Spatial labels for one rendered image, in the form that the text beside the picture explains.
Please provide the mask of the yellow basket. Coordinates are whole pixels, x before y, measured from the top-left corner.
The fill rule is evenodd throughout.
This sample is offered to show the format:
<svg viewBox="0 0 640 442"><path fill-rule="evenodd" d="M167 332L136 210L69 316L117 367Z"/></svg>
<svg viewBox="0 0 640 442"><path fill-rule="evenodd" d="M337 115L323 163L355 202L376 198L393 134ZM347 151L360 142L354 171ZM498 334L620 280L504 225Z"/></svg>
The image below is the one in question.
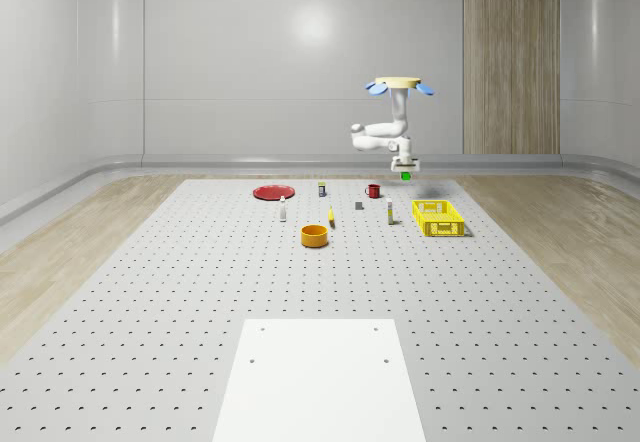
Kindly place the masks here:
<svg viewBox="0 0 640 442"><path fill-rule="evenodd" d="M413 200L412 215L425 236L464 235L464 219L447 200Z"/></svg>

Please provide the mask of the drone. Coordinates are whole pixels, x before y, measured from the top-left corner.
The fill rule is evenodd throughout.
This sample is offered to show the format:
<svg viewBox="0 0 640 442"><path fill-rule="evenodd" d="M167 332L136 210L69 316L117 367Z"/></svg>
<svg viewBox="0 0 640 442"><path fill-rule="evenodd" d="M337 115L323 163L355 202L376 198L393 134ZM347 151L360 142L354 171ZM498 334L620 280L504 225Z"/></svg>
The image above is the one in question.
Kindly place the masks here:
<svg viewBox="0 0 640 442"><path fill-rule="evenodd" d="M378 77L365 88L371 95L381 95L388 89L415 89L424 95L432 96L435 91L415 77Z"/></svg>

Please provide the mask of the yellow bowl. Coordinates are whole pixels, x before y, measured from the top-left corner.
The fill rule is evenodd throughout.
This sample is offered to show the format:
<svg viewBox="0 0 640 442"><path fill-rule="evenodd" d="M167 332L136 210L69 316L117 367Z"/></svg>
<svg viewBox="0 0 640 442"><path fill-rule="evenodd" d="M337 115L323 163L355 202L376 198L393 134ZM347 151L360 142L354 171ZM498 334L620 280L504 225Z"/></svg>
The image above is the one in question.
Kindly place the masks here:
<svg viewBox="0 0 640 442"><path fill-rule="evenodd" d="M322 225L306 225L301 228L301 244L309 248L324 247L328 243L328 229Z"/></svg>

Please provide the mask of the red plate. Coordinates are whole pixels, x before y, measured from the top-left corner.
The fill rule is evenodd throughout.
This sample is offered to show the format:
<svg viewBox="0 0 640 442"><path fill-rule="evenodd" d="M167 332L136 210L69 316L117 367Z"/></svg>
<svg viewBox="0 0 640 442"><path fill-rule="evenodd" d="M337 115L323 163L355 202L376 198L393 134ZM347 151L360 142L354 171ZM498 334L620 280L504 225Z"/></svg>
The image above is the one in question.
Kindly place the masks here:
<svg viewBox="0 0 640 442"><path fill-rule="evenodd" d="M287 185L265 185L254 189L253 195L260 200L279 201L293 197L295 189Z"/></svg>

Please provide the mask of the white board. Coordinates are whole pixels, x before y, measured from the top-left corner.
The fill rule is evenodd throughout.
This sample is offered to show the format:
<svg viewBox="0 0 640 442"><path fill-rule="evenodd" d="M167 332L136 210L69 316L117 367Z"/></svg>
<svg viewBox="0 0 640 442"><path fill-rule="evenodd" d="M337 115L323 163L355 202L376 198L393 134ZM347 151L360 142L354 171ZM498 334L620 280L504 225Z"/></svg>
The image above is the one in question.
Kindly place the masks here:
<svg viewBox="0 0 640 442"><path fill-rule="evenodd" d="M213 442L425 442L394 321L246 320Z"/></svg>

